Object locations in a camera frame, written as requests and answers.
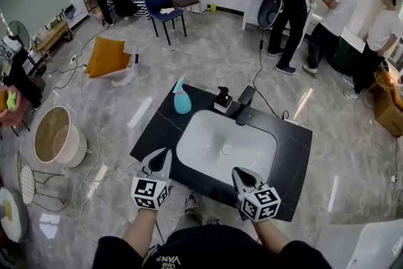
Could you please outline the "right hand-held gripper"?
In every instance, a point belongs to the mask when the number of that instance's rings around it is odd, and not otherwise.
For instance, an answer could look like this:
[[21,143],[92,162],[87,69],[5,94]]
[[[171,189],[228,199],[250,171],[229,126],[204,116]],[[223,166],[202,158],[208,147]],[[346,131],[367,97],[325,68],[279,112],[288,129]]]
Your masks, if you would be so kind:
[[259,174],[235,167],[232,169],[232,181],[239,194],[240,211],[251,221],[257,223],[277,215],[281,204],[280,196]]

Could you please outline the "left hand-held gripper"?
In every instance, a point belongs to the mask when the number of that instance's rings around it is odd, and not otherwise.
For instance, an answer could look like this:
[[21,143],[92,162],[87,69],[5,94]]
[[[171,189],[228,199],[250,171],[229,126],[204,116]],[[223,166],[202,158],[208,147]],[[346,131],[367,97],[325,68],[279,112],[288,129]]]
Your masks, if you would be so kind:
[[169,195],[171,164],[172,152],[166,148],[158,149],[143,158],[131,187],[131,197],[138,208],[161,208]]

